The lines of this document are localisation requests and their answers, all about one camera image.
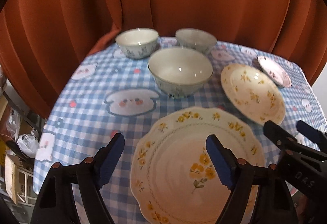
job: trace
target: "yellow flower pattern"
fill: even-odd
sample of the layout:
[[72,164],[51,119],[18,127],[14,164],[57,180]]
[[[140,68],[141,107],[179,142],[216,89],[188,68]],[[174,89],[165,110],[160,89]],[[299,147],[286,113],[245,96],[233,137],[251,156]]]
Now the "yellow flower pattern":
[[213,120],[217,119],[219,121],[220,120],[220,114],[218,112],[215,112],[215,113],[212,114],[212,118],[213,118]]
[[275,106],[275,94],[270,92],[269,90],[267,91],[267,97],[270,98],[270,108],[274,107]]
[[235,129],[235,131],[240,133],[240,136],[243,138],[243,140],[245,141],[245,132],[243,131],[243,126],[241,126],[238,122],[236,123],[228,123],[228,127],[230,129]]
[[[154,207],[153,204],[151,203],[151,201],[149,201],[147,208],[149,211],[153,211]],[[166,216],[161,216],[158,212],[154,211],[151,213],[151,217],[153,218],[153,220],[158,221],[160,224],[170,224],[168,217]]]
[[242,105],[242,102],[238,99],[234,99],[234,101],[238,104],[238,105]]
[[246,70],[244,70],[243,74],[241,74],[241,80],[243,80],[244,82],[252,82],[252,80],[246,75]]
[[159,124],[159,128],[158,128],[159,131],[164,132],[165,129],[168,129],[166,123]]
[[189,118],[203,120],[198,112],[187,111],[177,118],[176,123],[182,123]]
[[145,160],[145,157],[147,155],[147,152],[149,151],[149,148],[152,147],[153,145],[155,144],[154,141],[147,141],[145,143],[145,148],[142,147],[140,149],[140,151],[138,152],[138,158],[137,160],[139,161],[139,167],[140,167],[140,170],[143,169],[145,163],[146,163],[146,160]]
[[135,186],[139,188],[139,193],[141,193],[145,189],[145,187],[143,187],[142,185],[143,185],[143,182],[139,181],[139,180],[137,180],[135,183]]
[[251,151],[252,155],[255,155],[257,153],[257,150],[258,150],[258,148],[256,146],[253,146],[250,151]]
[[191,194],[193,194],[196,189],[205,187],[206,181],[216,177],[216,171],[204,147],[199,157],[199,164],[193,163],[190,168],[189,176],[195,179],[193,182],[194,189]]
[[250,98],[251,100],[255,100],[256,103],[260,103],[259,96],[254,92],[250,92]]

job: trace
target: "screw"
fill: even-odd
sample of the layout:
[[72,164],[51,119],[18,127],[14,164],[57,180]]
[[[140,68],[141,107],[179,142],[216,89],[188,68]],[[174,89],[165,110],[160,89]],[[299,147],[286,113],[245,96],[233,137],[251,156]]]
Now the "screw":
[[237,162],[240,165],[245,165],[246,164],[246,160],[245,159],[237,159]]
[[92,163],[92,161],[93,161],[93,158],[92,157],[87,157],[86,159],[84,159],[84,162],[86,164]]
[[272,163],[269,165],[269,168],[271,168],[272,170],[277,170],[277,165]]
[[54,169],[59,168],[59,166],[60,166],[60,162],[56,162],[56,163],[53,163],[53,164],[52,164],[52,167],[53,167]]

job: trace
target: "white plastic bag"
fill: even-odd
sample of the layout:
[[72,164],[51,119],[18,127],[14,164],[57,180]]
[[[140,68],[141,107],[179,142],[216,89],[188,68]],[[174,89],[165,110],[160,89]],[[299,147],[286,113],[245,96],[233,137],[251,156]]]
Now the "white plastic bag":
[[11,138],[15,141],[18,138],[18,133],[20,129],[21,116],[17,111],[11,109],[11,113],[6,123],[7,131],[11,134]]
[[35,158],[36,151],[39,148],[39,142],[34,135],[20,135],[17,140],[17,144],[19,145],[21,151],[24,152],[24,154],[28,155],[30,158]]

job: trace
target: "blue gingham tablecloth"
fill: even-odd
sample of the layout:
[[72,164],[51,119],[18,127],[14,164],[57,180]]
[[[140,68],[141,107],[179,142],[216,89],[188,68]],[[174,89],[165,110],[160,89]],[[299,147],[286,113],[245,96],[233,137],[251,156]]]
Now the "blue gingham tablecloth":
[[[158,44],[160,48],[169,48],[176,45],[176,39],[162,37]],[[54,162],[63,165],[80,163],[84,158],[94,156],[116,132],[120,132],[125,136],[125,149],[109,184],[100,192],[115,223],[146,223],[129,187],[135,147],[159,118],[191,106],[219,107],[246,122],[262,144],[267,165],[276,163],[277,147],[263,135],[262,126],[249,120],[230,103],[220,83],[220,73],[230,63],[259,68],[257,55],[274,59],[291,77],[292,87],[280,89],[286,106],[281,127],[295,136],[298,133],[296,122],[303,120],[325,131],[326,118],[302,69],[279,56],[218,42],[208,56],[214,66],[212,79],[190,97],[173,99],[156,86],[148,70],[147,58],[128,59],[117,44],[113,44],[85,58],[54,105],[35,160],[34,191],[39,192]],[[126,116],[126,109],[131,116]],[[306,138],[305,144],[318,149]],[[74,195],[76,202],[82,204],[76,186]]]

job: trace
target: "small plate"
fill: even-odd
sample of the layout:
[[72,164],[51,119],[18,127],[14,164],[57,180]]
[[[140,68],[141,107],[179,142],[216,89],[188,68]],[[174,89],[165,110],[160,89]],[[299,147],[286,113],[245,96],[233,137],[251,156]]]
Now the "small plate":
[[[130,187],[143,216],[152,224],[214,224],[230,191],[221,184],[206,152],[215,134],[237,158],[265,165],[251,128],[223,110],[192,107],[159,119],[137,144]],[[242,223],[256,199],[253,186]]]
[[266,56],[259,56],[258,62],[262,70],[275,82],[275,84],[283,87],[291,87],[291,78],[278,63]]
[[243,64],[230,64],[221,72],[221,85],[233,105],[249,119],[264,125],[280,124],[285,104],[276,85],[261,71]]

